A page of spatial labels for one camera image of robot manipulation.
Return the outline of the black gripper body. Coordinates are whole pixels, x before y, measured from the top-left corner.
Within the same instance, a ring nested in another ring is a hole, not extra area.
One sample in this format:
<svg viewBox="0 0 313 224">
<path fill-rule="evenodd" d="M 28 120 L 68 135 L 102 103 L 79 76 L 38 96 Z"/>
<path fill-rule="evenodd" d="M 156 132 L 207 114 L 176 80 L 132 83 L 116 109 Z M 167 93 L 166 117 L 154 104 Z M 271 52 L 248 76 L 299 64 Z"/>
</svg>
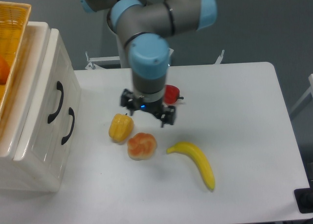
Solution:
<svg viewBox="0 0 313 224">
<path fill-rule="evenodd" d="M 141 110 L 143 112 L 148 112 L 154 115 L 155 117 L 159 117 L 163 109 L 162 102 L 163 102 L 162 97 L 156 101 L 147 102 L 144 95 L 137 97 L 135 96 L 134 93 L 132 93 L 131 95 L 132 105 L 129 109 L 130 115 L 133 116 L 135 111 Z"/>
</svg>

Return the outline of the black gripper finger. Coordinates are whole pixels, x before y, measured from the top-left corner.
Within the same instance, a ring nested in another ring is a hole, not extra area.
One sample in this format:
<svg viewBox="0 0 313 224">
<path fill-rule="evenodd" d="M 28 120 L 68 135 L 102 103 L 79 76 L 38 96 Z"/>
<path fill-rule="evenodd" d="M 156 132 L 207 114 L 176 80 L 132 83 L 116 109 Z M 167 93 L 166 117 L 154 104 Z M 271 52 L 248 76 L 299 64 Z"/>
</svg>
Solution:
<svg viewBox="0 0 313 224">
<path fill-rule="evenodd" d="M 128 109 L 130 111 L 130 116 L 133 116 L 135 112 L 133 96 L 132 91 L 124 89 L 120 97 L 120 106 Z"/>
<path fill-rule="evenodd" d="M 176 119 L 176 107 L 175 106 L 161 106 L 161 109 L 156 113 L 156 118 L 161 121 L 161 127 L 164 125 L 174 125 Z"/>
</svg>

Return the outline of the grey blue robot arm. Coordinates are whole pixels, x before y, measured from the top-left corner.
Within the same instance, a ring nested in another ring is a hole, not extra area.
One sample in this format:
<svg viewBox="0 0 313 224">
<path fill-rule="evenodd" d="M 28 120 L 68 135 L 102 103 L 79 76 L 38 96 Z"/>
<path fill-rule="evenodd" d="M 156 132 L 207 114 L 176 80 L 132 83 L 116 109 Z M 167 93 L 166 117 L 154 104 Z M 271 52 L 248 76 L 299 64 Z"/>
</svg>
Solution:
<svg viewBox="0 0 313 224">
<path fill-rule="evenodd" d="M 166 38 L 201 30 L 217 19 L 216 0 L 80 0 L 86 12 L 109 9 L 108 25 L 117 36 L 127 65 L 132 71 L 133 88 L 123 90 L 120 105 L 130 112 L 144 111 L 162 125 L 173 125 L 176 108 L 165 106 L 165 81 L 170 65 Z"/>
</svg>

